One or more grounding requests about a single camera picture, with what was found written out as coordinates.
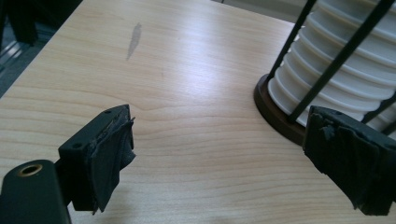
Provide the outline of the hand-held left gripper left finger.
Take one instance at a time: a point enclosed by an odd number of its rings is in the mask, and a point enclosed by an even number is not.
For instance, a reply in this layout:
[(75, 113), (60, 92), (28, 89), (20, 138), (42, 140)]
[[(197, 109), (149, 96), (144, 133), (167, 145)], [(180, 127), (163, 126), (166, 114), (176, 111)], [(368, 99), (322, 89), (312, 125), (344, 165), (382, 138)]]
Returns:
[(109, 108), (59, 147), (56, 162), (67, 202), (77, 211), (104, 211), (135, 158), (134, 118), (128, 105)]

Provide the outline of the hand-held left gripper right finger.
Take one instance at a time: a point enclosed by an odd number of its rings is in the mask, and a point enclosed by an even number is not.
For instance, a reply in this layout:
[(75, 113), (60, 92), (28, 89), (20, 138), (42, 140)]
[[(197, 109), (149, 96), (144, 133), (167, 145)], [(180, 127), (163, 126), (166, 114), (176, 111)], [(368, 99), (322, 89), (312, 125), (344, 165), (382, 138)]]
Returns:
[(312, 106), (304, 154), (366, 216), (396, 203), (396, 140), (339, 111)]

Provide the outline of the black curtain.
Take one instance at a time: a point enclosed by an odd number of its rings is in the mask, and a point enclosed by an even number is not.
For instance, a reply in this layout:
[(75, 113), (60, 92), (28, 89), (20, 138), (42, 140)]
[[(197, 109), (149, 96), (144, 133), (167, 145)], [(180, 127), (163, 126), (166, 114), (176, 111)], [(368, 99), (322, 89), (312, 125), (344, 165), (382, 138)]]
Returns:
[(8, 18), (17, 41), (33, 45), (37, 21), (59, 29), (82, 0), (0, 0), (0, 44)]

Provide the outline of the aluminium floor rail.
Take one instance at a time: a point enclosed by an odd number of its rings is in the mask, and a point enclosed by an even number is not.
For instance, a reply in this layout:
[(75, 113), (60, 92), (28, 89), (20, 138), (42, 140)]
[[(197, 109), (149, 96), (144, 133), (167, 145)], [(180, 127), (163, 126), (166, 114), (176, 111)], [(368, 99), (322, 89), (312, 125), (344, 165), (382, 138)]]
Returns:
[(0, 50), (0, 73), (9, 69), (15, 63), (32, 61), (40, 50), (39, 45), (31, 46), (15, 40), (11, 41)]

